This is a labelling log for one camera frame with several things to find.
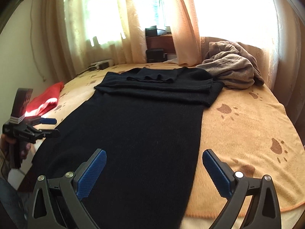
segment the orange blanket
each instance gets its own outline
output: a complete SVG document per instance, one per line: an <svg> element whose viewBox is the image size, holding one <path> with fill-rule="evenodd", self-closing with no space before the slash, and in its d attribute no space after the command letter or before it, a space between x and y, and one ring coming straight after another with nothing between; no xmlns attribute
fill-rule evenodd
<svg viewBox="0 0 305 229"><path fill-rule="evenodd" d="M123 72L135 67L179 68L175 64L117 65L87 72L67 83L59 104L46 117L60 123L88 100L107 71ZM202 153L211 148L221 161L248 177L269 174L275 184L281 212L305 204L305 151L295 128L271 91L264 85L245 90L224 88L215 103L203 113L201 144L186 216L216 218L226 199L221 198L202 165ZM244 216L250 197L240 216Z"/></svg>

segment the power strip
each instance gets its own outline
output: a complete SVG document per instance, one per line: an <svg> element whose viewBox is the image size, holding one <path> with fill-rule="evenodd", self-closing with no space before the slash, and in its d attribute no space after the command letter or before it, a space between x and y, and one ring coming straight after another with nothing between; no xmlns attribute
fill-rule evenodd
<svg viewBox="0 0 305 229"><path fill-rule="evenodd" d="M96 66L96 69L106 69L108 67L114 66L113 59L103 60L99 62L92 63L90 67Z"/></svg>

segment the brown paw print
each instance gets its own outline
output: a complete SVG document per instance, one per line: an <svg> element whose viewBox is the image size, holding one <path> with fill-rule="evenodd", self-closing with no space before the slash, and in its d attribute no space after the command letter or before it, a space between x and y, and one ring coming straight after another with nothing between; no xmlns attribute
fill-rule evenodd
<svg viewBox="0 0 305 229"><path fill-rule="evenodd" d="M258 98L258 96L257 96L258 93L254 94L253 92L254 92L253 90L252 90L252 92L249 92L249 95L251 95L253 97L253 99L257 99Z"/></svg>
<svg viewBox="0 0 305 229"><path fill-rule="evenodd" d="M255 173L255 167L252 165L243 165L241 166L238 171L242 172L246 177L253 177Z"/></svg>
<svg viewBox="0 0 305 229"><path fill-rule="evenodd" d="M283 153L283 149L281 144L284 144L285 142L281 140L281 144L275 139L272 138L272 146L270 147L271 151L273 151L276 154L282 154Z"/></svg>
<svg viewBox="0 0 305 229"><path fill-rule="evenodd" d="M227 104L222 104L222 106L217 108L217 110L224 114L229 114L232 112L232 109Z"/></svg>
<svg viewBox="0 0 305 229"><path fill-rule="evenodd" d="M54 111L57 111L58 109L60 109L62 107L62 105L58 105L56 109L54 109Z"/></svg>
<svg viewBox="0 0 305 229"><path fill-rule="evenodd" d="M64 97L66 95L66 93L63 93L59 98L62 98L62 97Z"/></svg>
<svg viewBox="0 0 305 229"><path fill-rule="evenodd" d="M217 110L223 114L230 114L232 113L232 109L227 104L222 104L221 107L218 107Z"/></svg>
<svg viewBox="0 0 305 229"><path fill-rule="evenodd" d="M96 82L96 80L94 80L94 81L92 81L92 82L86 84L86 86L88 86L88 85L90 85L90 84L93 84L93 83L95 83L95 82Z"/></svg>

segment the electrical cable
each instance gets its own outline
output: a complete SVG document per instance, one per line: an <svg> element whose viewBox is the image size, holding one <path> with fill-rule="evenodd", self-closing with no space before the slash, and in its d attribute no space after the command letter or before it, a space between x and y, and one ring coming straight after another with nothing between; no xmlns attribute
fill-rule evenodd
<svg viewBox="0 0 305 229"><path fill-rule="evenodd" d="M33 10L33 4L34 4L34 0L32 0L31 3L31 10L30 10L30 22L31 22L31 28L30 28L30 44L31 44L31 49L32 49L32 55L33 55L33 60L34 60L34 64L36 66L36 69L38 71L38 74L41 76L42 81L45 82L47 79L45 78L45 76L41 73L35 54L34 54L34 47L33 47L33 18L32 18L32 10Z"/></svg>
<svg viewBox="0 0 305 229"><path fill-rule="evenodd" d="M16 169L18 172L24 175L25 178L29 181L29 185L31 186L31 179L21 170L21 169Z"/></svg>
<svg viewBox="0 0 305 229"><path fill-rule="evenodd" d="M8 155L9 155L9 152L7 152L7 153L5 154L5 156L4 156L4 161L7 160ZM3 178L4 178L4 174L3 174L3 167L4 167L4 165L5 165L5 163L4 163L4 164L2 165L2 167L1 167L1 174L2 174Z"/></svg>
<svg viewBox="0 0 305 229"><path fill-rule="evenodd" d="M86 71L94 71L94 70L98 70L98 66L97 65L90 66L89 68L87 68L87 69L83 70L82 72L78 73L74 78L76 78L79 75L85 73Z"/></svg>

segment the black device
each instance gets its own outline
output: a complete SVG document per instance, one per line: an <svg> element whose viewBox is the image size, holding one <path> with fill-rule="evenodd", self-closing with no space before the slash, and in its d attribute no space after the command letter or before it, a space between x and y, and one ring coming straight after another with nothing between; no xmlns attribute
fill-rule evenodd
<svg viewBox="0 0 305 229"><path fill-rule="evenodd" d="M40 116L25 117L26 106L28 105L33 90L19 88L16 92L10 120L2 127L2 133L16 139L15 144L10 144L10 165L11 168L21 167L20 151L25 148L27 143L36 143L37 139L57 138L60 133L57 129L39 130L33 126L40 124L54 124L56 119L43 119Z"/></svg>
<svg viewBox="0 0 305 229"><path fill-rule="evenodd" d="M204 151L202 162L219 194L228 199L210 229L231 229L247 195L252 195L252 200L240 228L281 228L279 202L269 175L262 179L245 177L221 162L211 149ZM28 229L99 229L80 200L89 195L105 164L106 152L97 149L75 173L48 180L39 176L30 204ZM58 197L64 199L61 207Z"/></svg>
<svg viewBox="0 0 305 229"><path fill-rule="evenodd" d="M99 229L83 206L106 165L106 152L97 149L75 172L61 178L38 177L30 203L28 229Z"/></svg>
<svg viewBox="0 0 305 229"><path fill-rule="evenodd" d="M220 196L228 200L210 229L231 229L249 195L252 199L240 229L282 228L279 201L269 175L245 177L220 161L211 149L203 152L202 163Z"/></svg>
<svg viewBox="0 0 305 229"><path fill-rule="evenodd" d="M160 36L165 34L167 34L165 28L158 28L157 26L145 28L145 37Z"/></svg>
<svg viewBox="0 0 305 229"><path fill-rule="evenodd" d="M146 57L148 63L161 63L167 60L167 55L161 48L146 50Z"/></svg>

